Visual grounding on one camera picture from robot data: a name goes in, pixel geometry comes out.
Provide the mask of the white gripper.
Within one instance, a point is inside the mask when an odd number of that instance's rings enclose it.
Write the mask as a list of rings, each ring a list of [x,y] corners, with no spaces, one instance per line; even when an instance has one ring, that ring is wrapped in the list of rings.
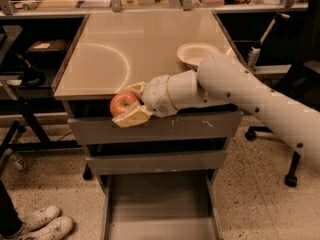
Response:
[[[125,91],[136,96],[142,95],[144,105],[136,101],[124,113],[113,117],[112,121],[120,128],[127,128],[147,122],[152,115],[160,118],[175,115],[177,109],[169,98],[168,80],[169,76],[163,75],[152,79],[147,84],[138,82],[127,86]]]

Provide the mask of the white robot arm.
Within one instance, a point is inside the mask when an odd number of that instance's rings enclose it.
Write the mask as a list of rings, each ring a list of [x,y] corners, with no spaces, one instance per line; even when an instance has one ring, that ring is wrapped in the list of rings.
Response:
[[[283,142],[320,169],[320,113],[259,81],[225,54],[204,58],[197,70],[162,75],[118,92],[110,103],[113,122],[131,127],[150,117],[168,117],[186,108],[234,104],[255,115]]]

